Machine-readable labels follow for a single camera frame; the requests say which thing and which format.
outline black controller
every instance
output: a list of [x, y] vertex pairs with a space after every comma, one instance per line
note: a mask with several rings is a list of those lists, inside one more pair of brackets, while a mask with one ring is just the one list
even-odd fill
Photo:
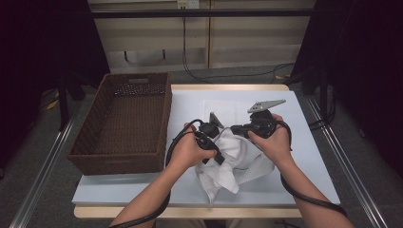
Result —
[[[219, 147], [216, 146], [216, 144], [213, 143], [213, 141], [211, 141], [211, 139], [214, 139], [219, 134], [220, 131], [218, 127], [213, 123], [202, 123], [201, 126], [199, 127], [199, 131], [195, 132], [196, 142], [198, 143], [198, 146], [204, 150], [210, 150], [210, 149], [216, 150], [217, 154], [216, 157], [214, 157], [214, 160], [219, 165], [222, 165], [225, 158], [222, 156]], [[204, 164], [206, 164], [208, 161], [209, 159], [202, 160]]]
[[249, 139], [248, 131], [252, 131], [260, 137], [267, 139], [275, 133], [278, 124], [269, 110], [253, 113], [250, 116], [250, 120], [251, 123], [231, 126], [232, 133]]

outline brown woven basket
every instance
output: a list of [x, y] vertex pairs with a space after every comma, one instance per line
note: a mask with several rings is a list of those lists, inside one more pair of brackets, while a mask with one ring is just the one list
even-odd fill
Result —
[[167, 73], [107, 74], [67, 158], [84, 175], [162, 171], [171, 102]]

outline hand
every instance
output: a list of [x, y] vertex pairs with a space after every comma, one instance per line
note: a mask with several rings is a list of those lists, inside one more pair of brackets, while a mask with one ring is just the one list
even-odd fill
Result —
[[195, 166], [203, 159], [212, 159], [216, 156], [217, 151], [203, 150], [198, 146], [195, 135], [192, 133], [195, 131], [196, 127], [194, 125], [190, 125], [185, 130], [185, 135], [180, 139], [180, 141], [174, 148], [169, 164], [172, 163], [175, 165], [179, 165], [183, 169], [188, 169], [192, 166]]
[[[282, 121], [282, 117], [272, 114], [276, 121]], [[268, 139], [263, 139], [252, 131], [248, 132], [249, 138], [253, 143], [258, 145], [263, 153], [269, 158], [275, 166], [279, 166], [284, 162], [292, 162], [290, 151], [290, 142], [287, 129], [281, 125], [277, 125], [275, 133]]]

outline table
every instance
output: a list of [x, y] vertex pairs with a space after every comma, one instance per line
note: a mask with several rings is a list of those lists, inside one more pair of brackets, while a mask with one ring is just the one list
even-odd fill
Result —
[[[173, 85], [173, 90], [288, 90], [286, 85]], [[76, 205], [74, 215], [80, 219], [115, 218], [123, 206]], [[300, 218], [301, 214], [293, 206], [177, 206], [170, 205], [159, 216], [160, 219], [287, 219]]]

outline black cable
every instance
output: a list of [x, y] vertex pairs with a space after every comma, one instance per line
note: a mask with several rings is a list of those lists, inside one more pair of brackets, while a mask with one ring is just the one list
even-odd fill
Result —
[[323, 201], [320, 199], [314, 199], [314, 198], [310, 198], [307, 197], [305, 195], [300, 194], [299, 192], [295, 191], [290, 185], [288, 185], [287, 181], [285, 181], [284, 177], [282, 175], [280, 175], [281, 177], [281, 183], [284, 186], [285, 190], [287, 190], [287, 192], [289, 192], [291, 195], [293, 195], [293, 197], [306, 201], [306, 202], [310, 202], [314, 205], [318, 205], [318, 206], [322, 206], [322, 207], [326, 207], [329, 209], [332, 209], [334, 211], [337, 211], [338, 213], [344, 215], [345, 217], [347, 217], [347, 213], [346, 211], [344, 211], [344, 209], [338, 205], [335, 205], [331, 202], [328, 201]]
[[332, 102], [329, 109], [329, 115], [327, 117], [323, 117], [322, 119], [315, 121], [313, 123], [308, 123], [310, 126], [310, 130], [317, 130], [326, 125], [329, 125], [335, 118], [336, 115], [336, 96], [333, 94]]
[[287, 66], [293, 65], [293, 64], [294, 64], [294, 63], [290, 63], [290, 64], [280, 64], [280, 65], [275, 66], [275, 68], [273, 69], [273, 77], [272, 77], [272, 80], [270, 80], [269, 84], [272, 84], [272, 83], [275, 81], [275, 79], [276, 79], [276, 70], [279, 70], [279, 69], [280, 69], [280, 68], [278, 68], [278, 67], [281, 67], [281, 66], [287, 67]]
[[290, 146], [291, 146], [291, 140], [292, 140], [292, 136], [291, 136], [291, 128], [290, 126], [284, 122], [284, 121], [277, 121], [277, 124], [280, 124], [281, 126], [283, 126], [285, 129], [287, 129], [287, 133], [288, 133], [288, 142], [290, 142]]
[[275, 66], [275, 68], [273, 70], [262, 72], [262, 73], [256, 73], [256, 74], [217, 75], [217, 76], [209, 76], [209, 77], [203, 77], [203, 78], [197, 77], [192, 73], [192, 71], [190, 71], [189, 66], [187, 64], [187, 58], [186, 58], [186, 18], [183, 17], [182, 21], [183, 21], [183, 27], [182, 27], [183, 28], [183, 33], [182, 33], [183, 34], [183, 50], [182, 50], [183, 68], [184, 68], [184, 70], [186, 71], [186, 73], [190, 77], [192, 77], [192, 78], [194, 78], [194, 79], [196, 79], [198, 81], [201, 81], [201, 82], [204, 82], [204, 83], [207, 83], [207, 84], [213, 84], [212, 82], [206, 81], [206, 79], [216, 79], [216, 78], [225, 78], [225, 77], [253, 77], [253, 76], [261, 76], [261, 75], [264, 75], [264, 74], [273, 73], [273, 78], [269, 82], [269, 84], [272, 84], [274, 82], [274, 79], [276, 78], [276, 75], [275, 75], [276, 70], [279, 70], [279, 69], [282, 69], [282, 68], [285, 68], [285, 67], [287, 67], [289, 65], [294, 64], [294, 63], [280, 64], [280, 65]]
[[[181, 140], [181, 138], [188, 133], [193, 133], [193, 132], [184, 132], [184, 131], [195, 122], [199, 122], [202, 124], [201, 120], [194, 120], [194, 121], [190, 122], [183, 130], [181, 130], [181, 132], [177, 135], [177, 137], [175, 137], [175, 139], [173, 139], [172, 143], [169, 146], [168, 151], [166, 152], [165, 167], [171, 161], [171, 157], [172, 157], [174, 148], [178, 144], [178, 142]], [[133, 219], [131, 221], [127, 221], [127, 222], [124, 222], [121, 224], [113, 225], [113, 226], [110, 226], [109, 228], [127, 228], [127, 227], [132, 227], [135, 225], [139, 225], [139, 224], [151, 221], [152, 219], [155, 219], [160, 214], [162, 214], [163, 211], [168, 206], [169, 201], [170, 201], [170, 196], [171, 196], [171, 191], [169, 191], [168, 195], [166, 196], [165, 200], [163, 201], [163, 204], [155, 212], [151, 213], [150, 215], [142, 217], [142, 218], [136, 218], [136, 219]]]
[[[285, 67], [287, 67], [287, 66], [289, 66], [289, 65], [293, 65], [293, 64], [294, 64], [294, 63], [279, 65], [279, 66], [281, 66], [281, 67], [278, 67], [276, 70], [285, 68]], [[203, 79], [224, 78], [224, 77], [254, 77], [254, 76], [261, 76], [261, 75], [264, 75], [264, 74], [273, 73], [273, 72], [275, 72], [276, 70], [272, 69], [272, 70], [270, 70], [270, 71], [265, 71], [265, 72], [256, 73], [256, 74], [235, 74], [235, 75], [209, 76], [209, 77], [204, 77]]]

